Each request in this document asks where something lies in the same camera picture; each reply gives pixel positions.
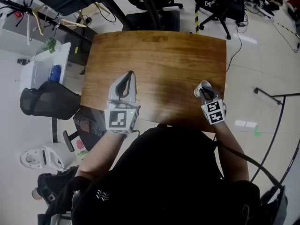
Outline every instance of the keyboard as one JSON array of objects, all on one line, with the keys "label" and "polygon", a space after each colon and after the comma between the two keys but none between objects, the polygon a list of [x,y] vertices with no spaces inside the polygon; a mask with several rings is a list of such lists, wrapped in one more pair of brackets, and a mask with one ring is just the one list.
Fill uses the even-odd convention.
[{"label": "keyboard", "polygon": [[102,131],[102,130],[100,129],[100,127],[98,126],[98,124],[97,124],[95,121],[93,121],[93,120],[91,120],[91,119],[88,119],[88,118],[86,118],[85,116],[80,115],[80,114],[77,114],[77,113],[75,113],[75,115],[74,115],[74,117],[73,117],[73,120],[74,120],[74,123],[75,123],[76,125],[78,125],[78,126],[80,126],[80,122],[81,122],[82,120],[84,120],[84,121],[89,121],[89,122],[90,122],[90,132],[91,132],[92,134],[95,134],[95,135],[97,135],[97,136],[102,137],[104,131]]}]

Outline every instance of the green plant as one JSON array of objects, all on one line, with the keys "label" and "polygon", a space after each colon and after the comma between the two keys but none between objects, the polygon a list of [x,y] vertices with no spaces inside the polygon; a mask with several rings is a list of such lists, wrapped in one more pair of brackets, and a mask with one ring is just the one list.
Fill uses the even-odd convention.
[{"label": "green plant", "polygon": [[55,52],[55,45],[56,45],[56,39],[51,37],[49,38],[46,43],[45,43],[46,47],[43,48],[44,51],[49,50],[50,53],[54,53]]}]

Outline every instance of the blue object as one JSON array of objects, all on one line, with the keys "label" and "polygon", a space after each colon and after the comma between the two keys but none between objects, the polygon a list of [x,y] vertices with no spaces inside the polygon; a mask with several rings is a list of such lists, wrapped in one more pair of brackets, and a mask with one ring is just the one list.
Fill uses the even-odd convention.
[{"label": "blue object", "polygon": [[49,81],[53,82],[60,82],[60,74],[61,74],[61,65],[55,65],[51,69],[50,77],[48,78]]}]

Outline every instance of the green object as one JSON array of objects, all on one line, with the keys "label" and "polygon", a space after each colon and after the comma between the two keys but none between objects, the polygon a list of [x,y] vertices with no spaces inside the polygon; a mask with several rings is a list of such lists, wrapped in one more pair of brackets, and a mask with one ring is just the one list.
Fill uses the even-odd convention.
[{"label": "green object", "polygon": [[261,135],[262,134],[258,132],[258,126],[256,125],[254,129],[254,137],[260,137]]},{"label": "green object", "polygon": [[82,156],[82,155],[87,154],[87,153],[89,153],[89,151],[83,150],[80,153],[77,153],[77,155]]},{"label": "green object", "polygon": [[46,47],[43,48],[44,51],[49,50],[49,52],[52,54],[55,52],[55,45],[56,45],[56,39],[51,37],[46,41]]}]

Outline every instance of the desk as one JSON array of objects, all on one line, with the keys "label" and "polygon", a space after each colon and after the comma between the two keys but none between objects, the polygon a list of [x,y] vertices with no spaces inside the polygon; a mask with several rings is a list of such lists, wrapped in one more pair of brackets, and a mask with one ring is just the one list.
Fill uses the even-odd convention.
[{"label": "desk", "polygon": [[94,37],[81,105],[104,110],[110,85],[124,72],[136,76],[139,119],[212,131],[195,87],[207,80],[224,95],[226,42],[197,34],[127,31]]}]

